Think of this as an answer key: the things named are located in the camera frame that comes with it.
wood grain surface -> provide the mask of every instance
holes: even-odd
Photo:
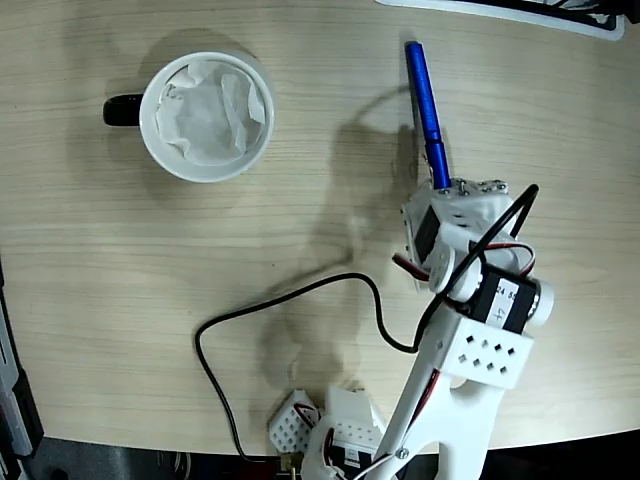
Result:
[[[402,45],[429,60],[453,172],[541,186],[523,235],[556,307],[494,447],[640,427],[640,28],[610,43],[370,0],[24,0],[0,19],[0,253],[49,436],[233,445],[192,335],[204,320],[357,270],[409,341],[428,296],[390,262],[423,179]],[[278,94],[264,161],[218,185],[161,170],[102,104],[172,59],[236,49]],[[248,453],[294,387],[362,386],[390,415],[413,358],[349,282],[221,325],[205,349]]]

black wire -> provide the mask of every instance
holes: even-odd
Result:
[[[467,271],[467,269],[471,266],[471,264],[482,254],[482,252],[487,248],[487,245],[491,243],[493,238],[502,231],[502,229],[511,221],[511,219],[516,216],[516,214],[522,210],[522,213],[518,215],[518,220],[516,221],[516,225],[514,226],[513,231],[517,234],[520,230],[520,227],[524,223],[529,214],[529,210],[531,210],[531,206],[538,195],[538,191],[540,188],[537,185],[530,185],[523,193],[520,195],[515,202],[511,204],[511,206],[505,210],[505,212],[496,220],[496,222],[491,225],[491,228],[487,230],[487,232],[482,236],[482,238],[475,244],[475,246],[469,251],[469,253],[462,259],[460,264],[456,267],[456,269],[451,274],[451,278],[445,285],[444,289],[438,293],[427,309],[422,314],[420,318],[420,323],[418,323],[418,328],[416,328],[416,334],[413,339],[412,352],[415,353],[418,351],[420,347],[420,342],[422,341],[422,336],[424,335],[424,331],[431,320],[431,317],[436,312],[438,307],[442,304],[442,302],[447,298],[447,295],[453,288],[453,286],[460,280],[460,277]]]
[[[258,459],[254,459],[247,456],[244,453],[244,450],[242,449],[242,445],[240,443],[240,437],[238,435],[238,427],[236,425],[235,417],[233,415],[233,411],[231,410],[231,406],[229,405],[229,401],[227,400],[227,397],[222,391],[222,387],[218,383],[216,376],[213,374],[211,367],[209,367],[209,364],[207,363],[207,359],[205,358],[205,355],[204,355],[204,351],[202,350],[202,341],[201,341],[202,335],[209,328],[219,323],[222,323],[226,320],[231,320],[233,318],[242,317],[245,315],[249,315],[251,313],[259,312],[261,310],[274,307],[276,305],[279,305],[281,303],[284,303],[296,297],[299,297],[300,295],[304,295],[305,293],[308,293],[317,288],[324,287],[325,285],[329,285],[330,283],[340,282],[342,280],[361,280],[364,283],[366,283],[367,286],[371,289],[371,292],[373,293],[376,323],[378,325],[378,330],[380,331],[380,335],[382,335],[382,338],[396,350],[400,350],[401,352],[404,352],[404,353],[415,353],[412,347],[403,345],[402,343],[396,341],[387,331],[386,327],[384,326],[384,319],[382,317],[382,302],[380,301],[380,292],[378,291],[378,287],[373,282],[373,280],[371,280],[371,278],[369,278],[368,276],[362,273],[341,273],[339,275],[334,275],[332,277],[324,278],[315,283],[307,285],[306,287],[302,287],[298,290],[295,290],[291,293],[287,293],[286,295],[282,295],[281,297],[275,298],[273,300],[269,300],[264,303],[259,303],[251,307],[242,308],[240,310],[236,310],[235,312],[226,313],[219,317],[213,318],[203,323],[202,325],[200,325],[200,327],[196,331],[194,336],[194,343],[196,348],[196,354],[198,355],[198,360],[200,360],[200,364],[202,365],[202,368],[207,374],[207,377],[209,377],[209,380],[211,381],[213,388],[216,390],[216,393],[220,398],[220,403],[222,403],[222,407],[224,408],[225,414],[227,415],[227,420],[229,422],[229,429],[231,430],[231,436],[233,437],[233,443],[235,444],[238,454],[243,460],[246,460],[248,462],[264,461],[264,460],[258,460]]]
[[[233,410],[231,410],[231,406],[229,405],[229,401],[218,383],[211,367],[207,363],[207,359],[205,358],[204,351],[202,349],[202,335],[209,328],[222,323],[227,320],[231,320],[233,318],[242,317],[245,315],[249,315],[252,313],[259,312],[261,310],[265,310],[267,308],[274,307],[276,305],[280,305],[281,303],[292,300],[296,297],[304,295],[312,290],[315,290],[320,287],[324,287],[325,285],[329,285],[331,283],[340,282],[342,280],[361,280],[367,284],[367,286],[371,289],[371,293],[373,294],[373,301],[375,306],[375,315],[376,315],[376,324],[378,326],[378,330],[380,331],[380,335],[382,338],[393,348],[399,350],[403,353],[417,353],[420,341],[422,340],[422,336],[424,334],[424,330],[427,327],[429,320],[438,309],[440,304],[445,300],[446,296],[449,294],[453,286],[457,283],[460,277],[467,271],[469,266],[483,253],[485,248],[491,243],[493,238],[511,221],[511,219],[518,214],[522,210],[522,213],[518,215],[518,219],[514,228],[512,229],[512,236],[515,237],[522,227],[522,224],[526,220],[526,217],[531,210],[531,206],[535,201],[536,196],[538,195],[539,188],[537,185],[530,185],[522,195],[520,195],[515,202],[502,214],[502,216],[487,230],[487,232],[482,236],[480,241],[475,244],[475,246],[469,251],[469,253],[462,259],[462,262],[458,265],[458,267],[453,271],[451,278],[447,282],[447,285],[444,287],[442,292],[437,294],[434,299],[431,301],[427,309],[422,314],[420,318],[420,322],[418,323],[418,327],[416,328],[415,337],[413,339],[413,345],[408,346],[404,345],[397,340],[395,340],[387,331],[384,325],[384,318],[382,316],[382,302],[380,300],[380,292],[378,291],[378,287],[371,280],[370,277],[364,275],[362,273],[341,273],[338,275],[334,275],[331,277],[324,278],[317,282],[314,282],[306,287],[302,287],[298,290],[295,290],[291,293],[287,293],[286,295],[282,295],[281,297],[275,298],[273,300],[269,300],[267,302],[259,303],[257,305],[253,305],[251,307],[242,308],[240,310],[236,310],[234,312],[226,313],[219,317],[208,320],[207,322],[200,325],[198,330],[194,336],[194,344],[196,349],[196,354],[198,356],[198,360],[202,365],[207,377],[211,381],[213,388],[218,394],[218,398],[220,399],[220,403],[222,403],[222,407],[224,408],[225,414],[227,416],[227,421],[229,422],[229,429],[231,430],[231,436],[233,438],[233,443],[238,451],[240,457],[247,462],[258,462],[262,463],[264,460],[255,459],[247,456],[242,449],[242,444],[240,443],[240,436],[238,434],[238,427],[236,425],[235,417],[233,415]]]

mug handle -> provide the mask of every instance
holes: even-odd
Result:
[[[118,95],[104,102],[102,119],[112,127],[137,127],[140,125],[142,94]]]

tissue paper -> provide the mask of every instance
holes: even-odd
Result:
[[[167,82],[156,112],[163,141],[186,161],[222,165],[241,158],[265,128],[265,108],[253,79],[225,62],[195,62]]]

dark floor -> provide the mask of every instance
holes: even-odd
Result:
[[[490,451],[481,480],[567,480],[640,478],[634,452],[640,430],[553,445]],[[45,438],[27,462],[31,480],[184,480],[186,455],[90,445]],[[271,480],[279,475],[276,459],[261,465],[225,455],[191,455],[189,480]],[[431,480],[437,455],[414,458],[399,480]],[[178,473],[173,469],[179,463]]]

